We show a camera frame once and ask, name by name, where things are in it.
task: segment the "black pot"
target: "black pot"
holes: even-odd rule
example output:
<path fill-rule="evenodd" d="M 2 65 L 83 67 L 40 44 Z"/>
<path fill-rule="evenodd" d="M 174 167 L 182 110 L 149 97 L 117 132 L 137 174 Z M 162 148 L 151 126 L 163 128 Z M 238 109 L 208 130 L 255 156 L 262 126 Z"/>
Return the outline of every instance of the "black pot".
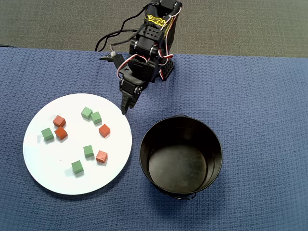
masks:
<path fill-rule="evenodd" d="M 218 176 L 222 148 L 207 125 L 178 115 L 159 121 L 144 135 L 140 164 L 159 191 L 190 200 Z"/>

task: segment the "floor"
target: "floor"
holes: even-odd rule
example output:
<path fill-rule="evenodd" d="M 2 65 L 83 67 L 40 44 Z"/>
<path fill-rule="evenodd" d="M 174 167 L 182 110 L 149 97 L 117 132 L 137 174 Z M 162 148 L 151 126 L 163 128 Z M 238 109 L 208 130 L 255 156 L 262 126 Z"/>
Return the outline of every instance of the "floor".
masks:
<path fill-rule="evenodd" d="M 0 44 L 93 51 L 103 35 L 119 30 L 149 1 L 0 0 Z M 308 0 L 182 3 L 172 53 L 308 57 Z M 143 15 L 126 28 L 139 28 L 142 20 Z"/>

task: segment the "blue tablecloth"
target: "blue tablecloth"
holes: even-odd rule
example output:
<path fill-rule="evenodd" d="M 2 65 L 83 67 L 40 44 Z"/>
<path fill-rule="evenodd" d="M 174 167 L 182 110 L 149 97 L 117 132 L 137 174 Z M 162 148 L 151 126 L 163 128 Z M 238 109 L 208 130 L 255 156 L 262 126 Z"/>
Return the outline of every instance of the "blue tablecloth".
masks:
<path fill-rule="evenodd" d="M 120 106 L 116 69 L 101 53 L 0 48 L 0 230 L 308 230 L 308 59 L 175 55 L 167 82 L 128 111 L 133 146 L 123 171 L 85 195 L 40 186 L 23 160 L 32 117 L 72 93 Z M 219 177 L 191 201 L 144 176 L 139 145 L 168 116 L 210 126 L 223 146 Z"/>

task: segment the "green cube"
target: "green cube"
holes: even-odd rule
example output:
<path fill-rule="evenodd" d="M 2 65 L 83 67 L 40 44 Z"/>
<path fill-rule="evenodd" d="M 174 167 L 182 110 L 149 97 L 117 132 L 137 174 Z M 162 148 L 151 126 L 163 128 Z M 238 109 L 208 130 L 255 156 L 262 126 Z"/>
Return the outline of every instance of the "green cube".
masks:
<path fill-rule="evenodd" d="M 85 156 L 86 157 L 90 157 L 90 156 L 94 155 L 94 152 L 93 152 L 93 149 L 92 149 L 91 145 L 83 147 L 83 150 L 85 151 Z"/>
<path fill-rule="evenodd" d="M 82 112 L 81 112 L 82 117 L 84 117 L 84 118 L 86 118 L 86 119 L 90 119 L 91 114 L 92 114 L 92 110 L 89 109 L 89 108 L 87 108 L 87 107 L 85 107 L 85 108 L 82 110 Z"/>
<path fill-rule="evenodd" d="M 80 160 L 73 162 L 72 167 L 73 167 L 73 171 L 75 173 L 79 173 L 79 172 L 83 171 L 82 164 L 81 164 Z"/>
<path fill-rule="evenodd" d="M 48 141 L 48 140 L 51 140 L 51 139 L 54 138 L 50 128 L 44 129 L 42 131 L 42 135 L 43 135 L 45 141 Z"/>
<path fill-rule="evenodd" d="M 100 115 L 99 112 L 93 113 L 93 114 L 91 115 L 91 117 L 92 117 L 92 120 L 93 120 L 93 123 L 94 123 L 94 124 L 97 124 L 97 123 L 99 123 L 99 122 L 102 121 L 102 118 L 101 118 L 101 115 Z"/>

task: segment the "cable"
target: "cable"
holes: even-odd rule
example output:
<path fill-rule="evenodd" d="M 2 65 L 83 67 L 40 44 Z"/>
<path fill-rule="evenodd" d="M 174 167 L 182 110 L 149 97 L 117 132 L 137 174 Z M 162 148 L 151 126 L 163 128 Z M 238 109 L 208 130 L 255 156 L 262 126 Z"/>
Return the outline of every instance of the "cable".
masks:
<path fill-rule="evenodd" d="M 162 78 L 162 80 L 164 80 L 164 76 L 163 76 L 163 71 L 162 71 L 162 69 L 159 70 L 159 75 L 160 75 L 160 77 Z"/>
<path fill-rule="evenodd" d="M 0 47 L 13 47 L 13 46 L 0 44 Z"/>
<path fill-rule="evenodd" d="M 148 60 L 147 60 L 144 56 L 142 56 L 142 55 L 138 55 L 138 54 L 132 55 L 131 57 L 129 57 L 128 59 L 126 59 L 126 60 L 119 66 L 119 68 L 117 69 L 116 75 L 117 75 L 117 77 L 118 77 L 119 79 L 122 79 L 122 78 L 120 77 L 120 70 L 121 70 L 130 60 L 132 60 L 132 59 L 133 59 L 134 57 L 136 57 L 136 56 L 139 56 L 139 57 L 143 58 L 143 59 L 145 60 L 146 63 L 148 62 Z"/>
<path fill-rule="evenodd" d="M 145 26 L 147 25 L 147 23 L 145 23 L 145 24 L 142 24 L 141 26 L 140 26 L 140 28 L 139 28 L 139 30 L 133 35 L 133 36 L 131 36 L 129 39 L 127 39 L 127 40 L 125 40 L 125 41 L 122 41 L 122 42 L 116 42 L 116 43 L 113 43 L 113 44 L 111 44 L 111 48 L 113 47 L 113 46 L 117 46 L 117 45 L 120 45 L 120 44 L 123 44 L 123 43 L 127 43 L 127 42 L 129 42 L 129 41 L 131 41 Z"/>
<path fill-rule="evenodd" d="M 105 38 L 107 38 L 106 41 L 105 41 L 105 44 L 104 44 L 103 48 L 101 48 L 99 51 L 104 50 L 104 49 L 105 49 L 105 46 L 106 46 L 106 44 L 107 44 L 107 40 L 108 40 L 109 36 L 110 36 L 110 35 L 113 35 L 113 34 L 116 34 L 116 33 L 118 33 L 119 31 L 120 31 L 120 30 L 111 32 L 111 33 L 109 33 L 108 35 L 105 35 L 104 37 L 102 37 L 102 38 L 97 42 L 96 47 L 95 47 L 95 51 L 97 51 L 98 46 L 100 45 L 101 41 L 103 41 Z M 136 31 L 138 31 L 138 29 L 122 30 L 122 32 L 136 32 Z"/>
<path fill-rule="evenodd" d="M 140 14 L 142 14 L 142 12 L 143 12 L 145 9 L 147 9 L 149 5 L 156 5 L 156 3 L 150 2 L 150 3 L 146 4 L 146 5 L 143 7 L 143 9 L 142 9 L 138 14 L 136 14 L 135 16 L 132 16 L 132 17 L 126 19 L 126 20 L 123 22 L 123 24 L 122 24 L 120 30 L 118 30 L 118 31 L 116 31 L 116 32 L 113 32 L 112 34 L 108 34 L 108 35 L 104 36 L 103 38 L 101 38 L 101 39 L 97 42 L 97 44 L 96 44 L 95 51 L 97 51 L 98 46 L 100 45 L 101 41 L 103 41 L 104 38 L 106 38 L 106 41 L 105 41 L 105 44 L 104 44 L 103 48 L 99 50 L 99 51 L 102 51 L 102 50 L 105 48 L 105 46 L 106 46 L 106 44 L 107 44 L 107 40 L 108 40 L 109 38 L 118 36 L 120 33 L 124 32 L 124 31 L 125 31 L 125 30 L 123 30 L 124 24 L 125 24 L 127 21 L 129 21 L 130 19 L 136 18 L 136 17 L 138 17 Z"/>
<path fill-rule="evenodd" d="M 168 31 L 167 31 L 167 34 L 166 34 L 166 39 L 165 39 L 165 42 L 166 42 L 166 55 L 165 55 L 165 56 L 162 56 L 162 55 L 161 55 L 160 49 L 158 50 L 158 54 L 159 54 L 160 57 L 162 57 L 162 58 L 167 58 L 167 60 L 166 60 L 166 62 L 165 62 L 164 64 L 159 64 L 160 66 L 166 65 L 166 64 L 168 63 L 168 61 L 169 61 L 169 58 L 172 58 L 172 57 L 173 57 L 173 54 L 169 55 L 169 50 L 168 50 L 168 45 L 167 45 L 167 39 L 168 39 L 169 31 L 170 31 L 170 29 L 172 28 L 173 23 L 176 21 L 177 15 L 181 12 L 181 9 L 182 9 L 182 8 L 180 7 L 179 12 L 177 12 L 174 16 L 171 16 L 171 17 L 165 22 L 165 24 L 167 24 L 167 23 L 169 22 L 169 20 L 170 20 L 171 18 L 174 17 L 174 20 L 172 21 L 172 23 L 171 23 L 171 25 L 170 25 L 170 27 L 169 27 L 169 29 L 168 29 Z"/>
<path fill-rule="evenodd" d="M 163 30 L 164 27 L 165 27 L 165 25 L 170 21 L 170 19 L 173 18 L 173 17 L 176 17 L 176 16 L 181 12 L 181 9 L 182 9 L 182 8 L 180 7 L 179 12 L 177 12 L 175 15 L 171 16 L 171 17 L 164 23 L 164 25 L 162 26 L 162 28 L 161 28 L 160 30 Z"/>

